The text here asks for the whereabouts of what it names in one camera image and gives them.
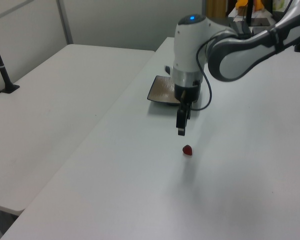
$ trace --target white wall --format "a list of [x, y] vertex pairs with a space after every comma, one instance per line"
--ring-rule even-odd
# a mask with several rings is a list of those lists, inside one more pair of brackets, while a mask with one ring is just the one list
[[34, 0], [0, 18], [0, 54], [13, 83], [66, 45], [56, 0]]
[[61, 0], [75, 44], [155, 51], [202, 0]]

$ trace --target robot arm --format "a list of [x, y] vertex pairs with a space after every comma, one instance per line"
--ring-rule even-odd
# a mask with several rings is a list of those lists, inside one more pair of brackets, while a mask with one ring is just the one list
[[207, 50], [210, 73], [220, 81], [242, 78], [254, 66], [300, 42], [300, 0], [294, 0], [283, 19], [268, 31], [247, 40], [228, 38]]
[[246, 40], [237, 39], [231, 28], [205, 16], [191, 15], [181, 19], [175, 30], [172, 71], [174, 96], [181, 102], [176, 123], [178, 134], [185, 135], [192, 102], [200, 95], [205, 63], [214, 78], [231, 82], [299, 42], [300, 0], [293, 0], [288, 12], [273, 28]]

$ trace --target white table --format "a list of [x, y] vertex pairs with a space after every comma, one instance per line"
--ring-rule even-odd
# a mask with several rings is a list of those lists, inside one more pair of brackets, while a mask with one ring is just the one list
[[231, 83], [207, 72], [185, 137], [147, 100], [173, 59], [168, 38], [2, 240], [300, 239], [300, 53]]
[[31, 203], [153, 54], [68, 45], [0, 94], [0, 210]]

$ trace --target metal pole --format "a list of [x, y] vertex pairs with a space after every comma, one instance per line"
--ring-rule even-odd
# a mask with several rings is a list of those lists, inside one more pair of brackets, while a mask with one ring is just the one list
[[206, 11], [207, 11], [207, 1], [202, 0], [202, 15], [206, 15]]

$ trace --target red strawberry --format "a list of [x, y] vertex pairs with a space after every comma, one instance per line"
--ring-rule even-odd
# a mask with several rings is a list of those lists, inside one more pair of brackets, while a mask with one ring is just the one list
[[189, 156], [192, 156], [192, 148], [189, 146], [189, 145], [185, 145], [183, 148], [182, 148], [182, 151], [185, 155], [189, 155]]

